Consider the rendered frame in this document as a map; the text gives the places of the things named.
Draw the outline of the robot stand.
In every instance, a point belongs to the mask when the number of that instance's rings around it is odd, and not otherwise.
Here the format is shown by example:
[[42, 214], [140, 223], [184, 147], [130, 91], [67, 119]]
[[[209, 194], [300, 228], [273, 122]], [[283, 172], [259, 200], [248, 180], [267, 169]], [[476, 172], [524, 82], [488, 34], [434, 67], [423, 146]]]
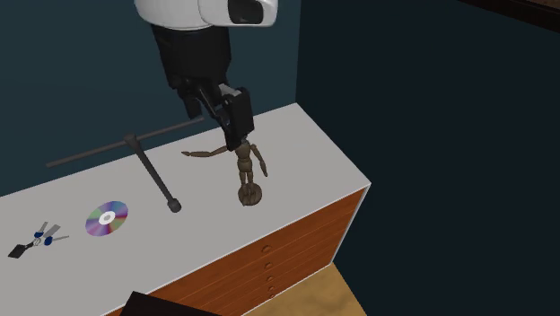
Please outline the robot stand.
[[194, 307], [133, 292], [120, 316], [220, 316]]

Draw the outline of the white and wood drawer chest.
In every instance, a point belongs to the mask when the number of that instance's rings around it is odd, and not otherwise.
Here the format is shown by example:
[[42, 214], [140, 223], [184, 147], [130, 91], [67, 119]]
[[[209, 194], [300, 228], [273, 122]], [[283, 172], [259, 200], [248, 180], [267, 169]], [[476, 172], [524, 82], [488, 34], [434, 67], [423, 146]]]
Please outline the white and wood drawer chest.
[[[298, 105], [255, 126], [268, 173], [255, 206], [238, 199], [234, 154], [195, 156], [220, 145], [218, 129], [147, 153], [178, 213], [134, 156], [0, 197], [0, 316], [119, 316], [133, 292], [242, 316], [329, 265], [369, 181]], [[86, 219], [110, 201], [126, 221], [91, 236]], [[9, 258], [44, 222], [68, 238]]]

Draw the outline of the key bunch with black fob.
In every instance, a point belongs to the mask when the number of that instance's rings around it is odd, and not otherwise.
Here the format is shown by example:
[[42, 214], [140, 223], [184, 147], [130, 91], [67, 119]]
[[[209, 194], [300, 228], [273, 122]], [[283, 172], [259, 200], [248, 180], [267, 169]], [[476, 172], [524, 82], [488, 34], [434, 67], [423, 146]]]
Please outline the key bunch with black fob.
[[26, 250], [37, 247], [40, 245], [49, 246], [54, 241], [60, 241], [68, 238], [68, 235], [61, 237], [54, 237], [54, 234], [60, 229], [60, 225], [53, 224], [48, 230], [46, 227], [48, 222], [43, 225], [33, 234], [33, 240], [27, 244], [16, 244], [13, 250], [8, 254], [9, 258], [18, 259]]

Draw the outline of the rainbow compact disc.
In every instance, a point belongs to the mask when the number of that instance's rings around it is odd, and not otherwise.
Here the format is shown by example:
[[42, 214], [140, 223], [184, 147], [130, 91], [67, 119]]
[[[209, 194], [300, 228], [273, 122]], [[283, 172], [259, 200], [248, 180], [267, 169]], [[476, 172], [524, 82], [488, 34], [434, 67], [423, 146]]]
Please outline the rainbow compact disc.
[[106, 202], [94, 209], [85, 222], [91, 236], [105, 236], [115, 232], [127, 219], [127, 205], [121, 201]]

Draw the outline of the grey T-shaped bar tool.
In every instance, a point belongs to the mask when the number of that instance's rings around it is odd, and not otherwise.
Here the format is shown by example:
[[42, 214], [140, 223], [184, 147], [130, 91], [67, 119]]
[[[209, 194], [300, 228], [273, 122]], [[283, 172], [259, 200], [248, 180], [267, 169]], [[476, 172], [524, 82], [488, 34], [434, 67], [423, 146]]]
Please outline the grey T-shaped bar tool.
[[112, 143], [109, 145], [104, 145], [98, 148], [94, 148], [92, 150], [86, 151], [86, 152], [82, 152], [79, 154], [74, 154], [62, 159], [58, 159], [52, 162], [47, 162], [46, 166], [48, 168], [52, 168], [55, 166], [59, 166], [65, 163], [69, 163], [69, 162], [73, 162], [73, 161], [77, 161], [79, 159], [83, 159], [95, 154], [100, 154], [100, 153], [104, 153], [107, 152], [109, 150], [115, 149], [115, 148], [119, 148], [122, 146], [128, 146], [131, 150], [134, 151], [135, 155], [139, 158], [140, 162], [142, 163], [142, 165], [145, 167], [145, 169], [147, 170], [147, 172], [150, 174], [151, 178], [153, 179], [154, 183], [157, 185], [157, 187], [159, 188], [159, 190], [161, 191], [161, 193], [164, 195], [165, 199], [167, 200], [167, 206], [170, 209], [170, 211], [172, 213], [178, 213], [182, 206], [180, 204], [180, 202], [170, 193], [170, 191], [168, 190], [167, 186], [164, 184], [161, 176], [158, 174], [157, 170], [154, 168], [153, 164], [150, 162], [149, 158], [147, 157], [143, 147], [141, 146], [141, 141], [145, 140], [147, 138], [151, 138], [154, 136], [159, 136], [174, 130], [178, 130], [184, 127], [188, 127], [191, 125], [195, 125], [199, 122], [204, 121], [205, 118], [204, 117], [198, 117], [198, 118], [193, 118], [190, 119], [188, 121], [185, 122], [181, 122], [179, 124], [173, 125], [173, 126], [169, 126], [169, 127], [165, 127], [165, 128], [161, 128], [158, 130], [154, 130], [152, 132], [149, 132], [147, 134], [143, 134], [140, 136], [137, 136], [134, 133], [130, 133], [130, 134], [126, 134], [123, 139], [121, 141], [118, 141], [116, 143]]

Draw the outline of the brown wooden mannequin figure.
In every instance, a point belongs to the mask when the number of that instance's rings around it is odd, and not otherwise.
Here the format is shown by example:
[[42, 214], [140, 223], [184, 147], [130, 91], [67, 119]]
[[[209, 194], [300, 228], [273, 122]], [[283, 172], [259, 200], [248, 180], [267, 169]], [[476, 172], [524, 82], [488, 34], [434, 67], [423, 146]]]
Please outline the brown wooden mannequin figure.
[[265, 177], [268, 176], [266, 162], [258, 147], [247, 139], [234, 150], [237, 156], [237, 168], [240, 178], [238, 199], [243, 206], [255, 206], [262, 198], [262, 188], [254, 181], [253, 162], [251, 156], [258, 159], [258, 164]]

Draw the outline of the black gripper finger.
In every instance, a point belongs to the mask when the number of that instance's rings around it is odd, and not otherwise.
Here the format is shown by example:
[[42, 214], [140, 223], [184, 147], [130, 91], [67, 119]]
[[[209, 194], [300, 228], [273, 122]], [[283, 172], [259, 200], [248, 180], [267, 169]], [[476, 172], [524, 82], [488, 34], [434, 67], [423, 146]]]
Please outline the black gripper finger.
[[225, 83], [199, 84], [196, 97], [202, 102], [209, 116], [219, 124], [229, 151], [238, 148], [254, 130], [249, 91], [245, 88], [234, 89]]
[[183, 101], [190, 119], [195, 119], [202, 115], [201, 105], [197, 98], [196, 86], [193, 86], [187, 80], [183, 80], [178, 87], [178, 96]]

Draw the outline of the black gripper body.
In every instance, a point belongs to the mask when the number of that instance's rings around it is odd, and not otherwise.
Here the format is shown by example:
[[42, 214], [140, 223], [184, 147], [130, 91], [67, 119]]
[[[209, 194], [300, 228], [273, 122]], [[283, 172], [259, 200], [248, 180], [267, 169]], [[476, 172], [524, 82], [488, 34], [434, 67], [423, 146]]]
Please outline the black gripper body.
[[232, 60], [229, 29], [210, 26], [181, 31], [151, 24], [168, 85], [179, 87], [184, 78], [228, 83]]

